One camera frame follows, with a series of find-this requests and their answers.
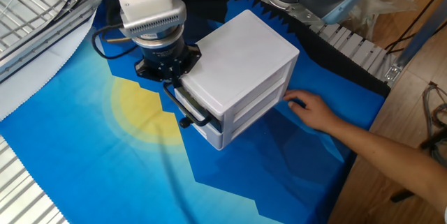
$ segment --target forearm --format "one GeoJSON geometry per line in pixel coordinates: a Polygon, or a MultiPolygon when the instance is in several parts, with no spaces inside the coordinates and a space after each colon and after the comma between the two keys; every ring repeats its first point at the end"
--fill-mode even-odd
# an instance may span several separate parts
{"type": "Polygon", "coordinates": [[[342,120],[328,127],[327,132],[387,177],[425,198],[439,211],[445,211],[447,171],[436,161],[411,147],[342,120]]]}

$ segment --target human hand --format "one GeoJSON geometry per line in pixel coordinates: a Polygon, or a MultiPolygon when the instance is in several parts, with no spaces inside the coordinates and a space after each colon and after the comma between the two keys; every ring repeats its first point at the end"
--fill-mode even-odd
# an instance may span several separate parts
{"type": "Polygon", "coordinates": [[[311,94],[308,91],[286,91],[284,100],[289,101],[288,106],[307,126],[316,130],[328,132],[331,127],[334,127],[341,121],[341,119],[330,110],[326,103],[324,103],[320,96],[311,94]],[[289,101],[294,98],[300,99],[306,105],[305,108],[293,101],[289,101]]]}

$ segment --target black cloth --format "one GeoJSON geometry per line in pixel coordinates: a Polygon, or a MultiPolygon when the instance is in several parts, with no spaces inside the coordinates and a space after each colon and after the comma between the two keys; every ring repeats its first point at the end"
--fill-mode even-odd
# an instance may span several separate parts
{"type": "MultiPolygon", "coordinates": [[[[202,18],[225,22],[227,2],[229,0],[183,0],[188,13],[202,18]]],[[[270,18],[279,16],[284,19],[283,24],[288,24],[288,32],[294,33],[300,41],[309,57],[321,67],[346,78],[374,93],[386,98],[390,93],[390,87],[365,69],[361,68],[351,59],[336,50],[328,42],[314,33],[308,26],[291,17],[286,12],[267,3],[255,0],[254,5],[261,3],[265,13],[271,12],[270,18]]]]}

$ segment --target blue cloth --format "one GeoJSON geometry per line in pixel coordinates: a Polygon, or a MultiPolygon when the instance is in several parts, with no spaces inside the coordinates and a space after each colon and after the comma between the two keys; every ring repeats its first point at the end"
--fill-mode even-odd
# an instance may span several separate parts
{"type": "MultiPolygon", "coordinates": [[[[286,25],[269,20],[250,0],[229,1],[227,20],[245,9],[300,49],[291,89],[320,94],[343,119],[371,126],[383,97],[315,64],[286,25]]],[[[125,47],[104,45],[109,55],[125,47]]],[[[353,163],[348,148],[306,127],[285,103],[222,151],[192,127],[180,129],[181,137],[158,128],[142,132],[132,117],[122,116],[129,105],[122,101],[145,101],[119,93],[131,84],[118,77],[159,93],[159,114],[182,114],[160,83],[135,75],[140,57],[135,51],[107,62],[85,41],[48,84],[0,123],[0,134],[70,223],[327,221],[353,163]]],[[[148,115],[146,123],[159,114],[148,115]]],[[[157,126],[175,124],[166,118],[157,126]]]]}

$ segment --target fingers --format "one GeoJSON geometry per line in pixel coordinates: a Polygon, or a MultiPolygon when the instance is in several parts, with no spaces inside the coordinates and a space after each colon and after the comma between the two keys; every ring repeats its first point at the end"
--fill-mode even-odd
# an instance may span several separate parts
{"type": "Polygon", "coordinates": [[[287,91],[284,96],[284,100],[290,100],[292,98],[298,98],[305,104],[307,104],[315,95],[303,90],[291,90],[287,91]]]}
{"type": "Polygon", "coordinates": [[[288,106],[290,107],[290,109],[296,113],[299,117],[302,117],[304,115],[304,113],[306,112],[306,109],[301,107],[301,105],[298,105],[295,102],[288,102],[288,106]]]}

